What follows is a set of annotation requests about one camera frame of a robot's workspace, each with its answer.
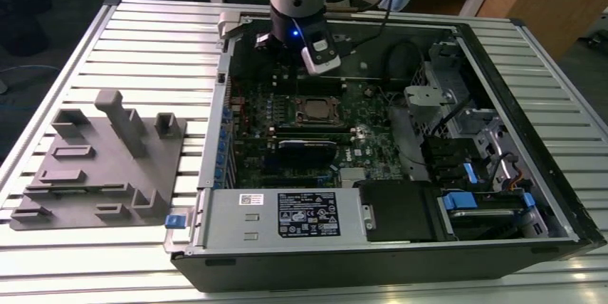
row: aluminum slotted table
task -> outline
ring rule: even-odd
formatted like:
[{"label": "aluminum slotted table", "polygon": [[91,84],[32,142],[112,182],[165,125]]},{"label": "aluminum slotted table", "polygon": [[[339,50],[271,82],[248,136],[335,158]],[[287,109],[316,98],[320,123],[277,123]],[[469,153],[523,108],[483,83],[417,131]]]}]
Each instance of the aluminum slotted table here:
[{"label": "aluminum slotted table", "polygon": [[[0,303],[112,303],[243,300],[248,303],[608,302],[608,248],[541,263],[495,281],[427,283],[287,292],[199,293],[173,268],[168,243],[188,231],[163,226],[13,231],[24,187],[53,140],[60,108],[100,115],[99,89],[119,89],[141,117],[188,119],[173,207],[195,203],[220,52],[216,23],[225,10],[264,6],[115,0],[105,4],[0,169]],[[379,17],[357,14],[353,17]],[[503,19],[396,14],[395,19],[471,25],[511,91],[600,229],[608,231],[608,127],[524,26]]]}]

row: circuit board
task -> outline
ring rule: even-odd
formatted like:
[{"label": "circuit board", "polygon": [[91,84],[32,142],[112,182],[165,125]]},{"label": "circuit board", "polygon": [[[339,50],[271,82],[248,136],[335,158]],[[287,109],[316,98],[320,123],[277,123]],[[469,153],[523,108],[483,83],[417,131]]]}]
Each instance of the circuit board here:
[{"label": "circuit board", "polygon": [[[236,187],[341,187],[339,170],[363,168],[367,179],[403,179],[389,98],[365,81],[343,81],[336,96],[277,94],[272,83],[235,84]],[[332,142],[336,155],[324,167],[269,165],[279,142]]]}]

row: floor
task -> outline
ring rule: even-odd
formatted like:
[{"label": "floor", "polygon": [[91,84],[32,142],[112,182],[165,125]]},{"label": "floor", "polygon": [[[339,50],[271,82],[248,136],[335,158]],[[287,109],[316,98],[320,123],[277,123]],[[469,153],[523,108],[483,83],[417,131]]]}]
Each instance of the floor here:
[{"label": "floor", "polygon": [[[52,65],[61,68],[104,0],[53,0],[53,9],[37,19],[51,39],[47,51],[28,58],[16,58],[0,49],[0,70],[16,65]],[[263,4],[263,0],[229,0]],[[608,120],[608,56],[576,42],[560,66],[604,120]],[[9,91],[0,95],[0,162],[28,123],[55,80],[56,72],[21,69],[0,74]]]}]

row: blue latch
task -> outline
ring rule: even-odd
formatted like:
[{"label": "blue latch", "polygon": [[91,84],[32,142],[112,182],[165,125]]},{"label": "blue latch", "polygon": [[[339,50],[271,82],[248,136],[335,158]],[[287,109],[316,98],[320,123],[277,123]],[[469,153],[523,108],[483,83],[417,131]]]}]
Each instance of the blue latch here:
[{"label": "blue latch", "polygon": [[524,192],[524,202],[528,208],[536,206],[536,201],[533,200],[532,194],[529,192]]},{"label": "blue latch", "polygon": [[216,164],[221,166],[224,164],[225,159],[227,159],[227,156],[224,156],[223,154],[219,154],[217,158],[216,158]]},{"label": "blue latch", "polygon": [[164,219],[164,228],[167,229],[185,229],[187,216],[185,215],[167,215]]},{"label": "blue latch", "polygon": [[472,192],[451,192],[443,199],[445,210],[477,208],[477,202],[475,201]]},{"label": "blue latch", "polygon": [[472,184],[479,183],[477,175],[475,174],[473,166],[471,163],[464,163],[464,170],[467,170],[468,180]]}]

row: power supply label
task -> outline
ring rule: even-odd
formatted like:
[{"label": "power supply label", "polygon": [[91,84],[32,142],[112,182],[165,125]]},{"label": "power supply label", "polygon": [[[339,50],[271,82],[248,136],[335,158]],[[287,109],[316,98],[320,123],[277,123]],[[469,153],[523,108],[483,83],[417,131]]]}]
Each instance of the power supply label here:
[{"label": "power supply label", "polygon": [[283,238],[339,236],[336,193],[279,194],[279,235]]}]

